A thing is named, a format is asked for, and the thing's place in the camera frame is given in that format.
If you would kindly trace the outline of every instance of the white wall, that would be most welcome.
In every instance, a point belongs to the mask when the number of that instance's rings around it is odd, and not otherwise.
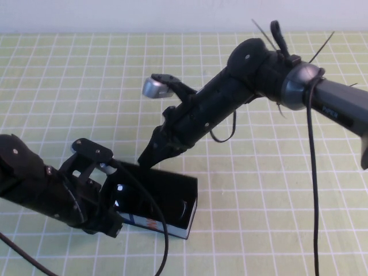
[[[0,32],[368,29],[367,0],[0,0]]]

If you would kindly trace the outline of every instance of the small box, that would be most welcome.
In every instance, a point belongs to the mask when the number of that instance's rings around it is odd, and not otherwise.
[[[188,239],[197,209],[197,178],[156,169],[145,170],[125,162],[121,165],[153,196],[164,215],[169,235]],[[114,173],[109,179],[119,183],[126,178]],[[124,218],[124,223],[163,233],[156,210],[134,183],[122,181],[113,198],[116,200],[114,209]]]

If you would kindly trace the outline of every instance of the table surface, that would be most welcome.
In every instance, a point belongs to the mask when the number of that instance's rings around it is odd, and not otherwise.
[[[309,60],[329,33],[285,33]],[[165,72],[199,89],[238,43],[259,33],[0,35],[0,132],[18,135],[59,168],[86,137],[136,159],[177,98],[141,95]],[[336,32],[314,63],[326,77],[368,89],[368,33]],[[239,109],[233,139],[209,136],[159,167],[198,177],[187,241],[171,237],[162,275],[313,274],[313,197],[305,111],[257,99]],[[321,275],[368,275],[368,174],[361,141],[313,112],[320,199]],[[215,128],[226,138],[231,116]],[[116,239],[87,235],[0,200],[0,231],[59,275],[153,275],[163,236],[125,225]],[[0,275],[41,275],[0,243]]]

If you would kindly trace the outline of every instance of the green grid mat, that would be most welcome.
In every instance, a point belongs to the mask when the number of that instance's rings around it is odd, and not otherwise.
[[[309,60],[329,33],[287,33]],[[23,139],[59,168],[86,137],[135,162],[176,98],[141,95],[146,77],[168,73],[200,89],[254,33],[22,34],[0,36],[0,133]],[[368,90],[368,33],[337,32],[315,60],[326,77]],[[209,136],[157,165],[198,177],[187,241],[170,238],[162,275],[314,275],[313,197],[305,111],[257,99],[238,112],[233,139]],[[368,275],[368,174],[361,141],[313,112],[320,188],[321,275]],[[226,138],[231,118],[215,128]],[[0,200],[0,231],[59,275],[153,275],[161,234],[125,225],[116,239],[87,235]],[[0,243],[0,275],[41,275]]]

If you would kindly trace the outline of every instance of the wire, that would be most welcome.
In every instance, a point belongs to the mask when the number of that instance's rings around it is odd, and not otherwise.
[[[312,127],[312,99],[315,92],[316,85],[321,80],[324,70],[321,69],[319,74],[313,78],[309,83],[309,90],[306,97],[306,119],[308,122],[308,137],[310,149],[310,161],[312,164],[312,183],[313,183],[313,203],[314,203],[314,229],[313,229],[313,255],[315,259],[315,275],[319,276],[319,257],[318,257],[318,230],[319,230],[319,202],[318,202],[318,186],[317,186],[317,166],[316,166],[316,152],[315,142],[313,138]]]
[[[313,56],[313,58],[308,62],[311,63],[312,61],[314,61],[314,59],[318,56],[318,54],[322,51],[322,49],[326,46],[327,42],[332,38],[332,36],[334,35],[335,31],[333,31],[330,36],[327,38],[327,40],[324,42],[324,44],[321,46],[321,48],[319,48],[319,50],[315,53],[315,55]]]
[[[11,249],[13,249],[16,253],[21,255],[25,260],[27,260],[31,265],[35,268],[46,274],[47,276],[58,276],[55,273],[49,271],[46,267],[41,265],[38,261],[29,256],[22,248],[9,240],[3,233],[0,233],[0,240],[6,243]]]
[[[272,43],[272,41],[270,40],[270,38],[268,37],[268,35],[266,35],[266,33],[264,32],[264,30],[262,30],[262,28],[257,24],[257,22],[255,22],[254,19],[252,19],[252,22],[254,23],[254,25],[256,25],[256,27],[260,30],[260,32],[265,36],[265,38],[269,41],[269,43],[271,44],[272,48],[274,48],[275,51],[277,51],[275,45]]]
[[[210,130],[209,134],[211,135],[212,139],[218,143],[224,143],[226,141],[228,141],[229,139],[232,138],[232,136],[234,136],[235,134],[235,130],[236,130],[236,111],[233,112],[233,116],[232,116],[232,131],[231,134],[229,136],[229,138],[225,139],[225,140],[219,140],[212,132],[212,130]]]
[[[119,161],[113,159],[111,162],[111,166],[115,167],[116,169],[120,170],[122,173],[125,174],[125,176],[132,182],[134,185],[144,194],[144,196],[151,202],[154,209],[156,209],[157,215],[159,217],[159,220],[162,223],[163,226],[163,233],[164,233],[164,239],[165,239],[165,249],[164,254],[162,258],[161,265],[159,269],[157,270],[155,276],[159,276],[161,272],[163,271],[163,268],[165,267],[167,255],[168,255],[168,231],[167,231],[167,224],[165,222],[165,218],[163,216],[162,211],[160,210],[160,207],[158,207],[156,201],[152,197],[152,195],[146,190],[145,187],[126,169],[124,168]]]
[[[280,111],[281,116],[282,116],[282,117],[284,117],[284,118],[286,119],[285,115],[284,115],[284,114],[282,113],[282,111],[281,111],[281,107],[280,107],[280,106],[281,106],[281,103],[279,103],[279,102],[278,102],[278,103],[277,103],[278,111]]]

